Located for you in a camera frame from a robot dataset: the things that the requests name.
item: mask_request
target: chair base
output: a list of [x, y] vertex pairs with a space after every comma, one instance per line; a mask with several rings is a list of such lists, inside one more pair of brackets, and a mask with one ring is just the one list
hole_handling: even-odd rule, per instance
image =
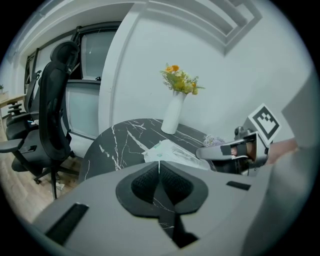
[[66, 173], [66, 174], [72, 174], [72, 175], [76, 175], [76, 176], [79, 175], [79, 172], [77, 172], [77, 171], [70, 170], [70, 169], [64, 168], [62, 166], [59, 166], [59, 167], [47, 168], [40, 175], [38, 175], [37, 177], [35, 177], [33, 179], [36, 184], [40, 184], [41, 183], [40, 178], [42, 178], [43, 176], [45, 176], [47, 174], [51, 174], [51, 187], [52, 187], [52, 195], [53, 195], [53, 199], [54, 200], [57, 199], [56, 181], [60, 180], [60, 177], [59, 177], [57, 172], [62, 172], [62, 173]]

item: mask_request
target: person's arm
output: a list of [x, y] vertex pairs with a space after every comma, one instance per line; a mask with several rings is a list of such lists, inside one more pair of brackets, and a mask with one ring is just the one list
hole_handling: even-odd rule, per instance
[[[298, 144], [294, 138], [283, 140], [280, 142], [272, 143], [269, 148], [269, 156], [266, 161], [266, 165], [274, 164], [279, 157], [283, 156], [284, 154], [296, 150]], [[246, 151], [247, 156], [250, 157], [252, 160], [256, 159], [256, 144], [249, 142], [246, 144]], [[236, 156], [238, 154], [237, 148], [233, 147], [231, 149], [232, 155]]]

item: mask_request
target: black marble table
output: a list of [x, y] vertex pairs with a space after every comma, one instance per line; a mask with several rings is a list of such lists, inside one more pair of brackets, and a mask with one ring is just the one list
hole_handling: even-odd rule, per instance
[[[134, 119], [120, 122], [105, 130], [86, 152], [79, 182], [144, 163], [142, 153], [166, 139], [193, 154], [203, 147], [204, 133], [179, 124], [176, 133], [169, 135], [161, 131], [162, 122], [160, 119]], [[211, 169], [215, 170], [213, 163], [208, 163]]]

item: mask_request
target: white vase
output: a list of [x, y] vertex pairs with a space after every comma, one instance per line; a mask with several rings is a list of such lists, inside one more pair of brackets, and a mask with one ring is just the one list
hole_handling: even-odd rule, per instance
[[168, 105], [161, 130], [166, 134], [175, 134], [178, 128], [182, 106], [184, 104], [186, 94], [179, 91], [173, 91], [173, 97]]

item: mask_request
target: office chair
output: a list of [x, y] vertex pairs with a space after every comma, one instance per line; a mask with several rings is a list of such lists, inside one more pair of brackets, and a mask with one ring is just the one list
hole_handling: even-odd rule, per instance
[[[35, 100], [36, 98], [34, 98], [33, 95], [36, 82], [40, 77], [40, 73], [41, 71], [32, 74], [31, 82], [28, 86], [28, 90], [24, 99], [24, 109], [27, 113], [33, 112], [32, 107], [33, 109], [36, 109], [36, 111], [39, 110], [39, 100]], [[21, 105], [22, 104], [17, 104], [17, 102], [14, 102], [12, 103], [12, 106], [9, 107], [10, 110], [8, 113], [11, 115], [6, 119], [7, 128], [5, 131], [8, 140], [25, 139], [30, 131], [38, 129], [36, 124], [32, 124], [30, 122], [32, 120], [31, 118], [23, 115], [26, 112], [21, 112]]]
[[[63, 131], [62, 99], [78, 58], [79, 47], [72, 41], [59, 44], [51, 53], [40, 82], [39, 129], [32, 130], [25, 139], [13, 139], [0, 143], [0, 153], [12, 152], [15, 159], [12, 169], [16, 172], [30, 171], [39, 184], [40, 178], [51, 174], [53, 198], [57, 198], [56, 173], [72, 175], [79, 173], [60, 166], [70, 155], [71, 136]], [[31, 113], [20, 116], [31, 117]]]

